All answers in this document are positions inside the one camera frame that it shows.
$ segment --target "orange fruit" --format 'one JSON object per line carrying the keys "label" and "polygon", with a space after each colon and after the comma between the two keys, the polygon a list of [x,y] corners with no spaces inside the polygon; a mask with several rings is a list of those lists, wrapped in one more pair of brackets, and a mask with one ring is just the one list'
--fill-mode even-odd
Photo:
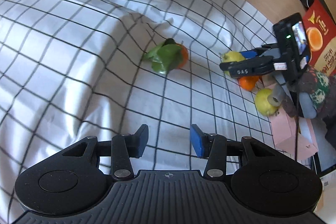
{"label": "orange fruit", "polygon": [[310,49],[313,52],[317,52],[322,48],[323,37],[319,29],[316,27],[310,27],[306,31]]}
{"label": "orange fruit", "polygon": [[258,82],[259,76],[243,76],[238,79],[239,85],[244,89],[251,91]]}
{"label": "orange fruit", "polygon": [[178,44],[181,47],[181,54],[182,54],[182,62],[177,66],[178,68],[182,68],[186,63],[187,61],[189,60],[189,53],[188,53],[188,50],[185,46],[183,46],[182,44]]}

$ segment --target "white checkered cloth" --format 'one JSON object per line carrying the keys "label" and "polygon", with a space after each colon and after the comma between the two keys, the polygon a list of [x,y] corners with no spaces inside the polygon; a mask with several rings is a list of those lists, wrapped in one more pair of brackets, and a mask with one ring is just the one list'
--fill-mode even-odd
{"label": "white checkered cloth", "polygon": [[[254,94],[220,70],[220,54],[274,42],[244,0],[0,0],[0,222],[22,213],[17,176],[78,140],[150,136],[139,169],[204,170],[189,126],[274,147]],[[158,75],[142,55],[172,37],[190,61]],[[227,172],[237,168],[228,159]],[[109,173],[110,159],[100,169]]]}

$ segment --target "lemon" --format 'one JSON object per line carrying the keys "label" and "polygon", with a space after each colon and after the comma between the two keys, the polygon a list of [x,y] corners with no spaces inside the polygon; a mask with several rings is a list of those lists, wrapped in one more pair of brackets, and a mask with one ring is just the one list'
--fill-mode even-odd
{"label": "lemon", "polygon": [[262,89],[259,90],[254,101],[257,110],[264,116],[271,116],[273,115],[279,107],[271,105],[267,98],[269,95],[272,94],[271,89]]}
{"label": "lemon", "polygon": [[222,55],[222,62],[223,63],[239,62],[239,61],[243,61],[245,59],[246,58],[240,52],[229,51],[229,52]]}

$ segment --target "black cable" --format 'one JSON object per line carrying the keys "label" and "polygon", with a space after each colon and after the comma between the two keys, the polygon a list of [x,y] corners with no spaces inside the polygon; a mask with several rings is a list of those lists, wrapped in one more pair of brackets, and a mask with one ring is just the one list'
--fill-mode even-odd
{"label": "black cable", "polygon": [[298,141],[299,141],[299,85],[296,84],[295,86],[296,90],[296,113],[297,115],[295,116],[295,161],[297,161],[297,150],[298,150]]}

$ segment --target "pink paper box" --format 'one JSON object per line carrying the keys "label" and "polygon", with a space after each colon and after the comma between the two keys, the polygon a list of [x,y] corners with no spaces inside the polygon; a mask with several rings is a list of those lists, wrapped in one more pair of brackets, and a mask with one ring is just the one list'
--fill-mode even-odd
{"label": "pink paper box", "polygon": [[[272,127],[274,145],[295,155],[295,119],[287,115],[282,107],[269,118]],[[315,133],[310,119],[299,118],[301,134],[298,135],[298,160],[305,160],[318,152]]]}

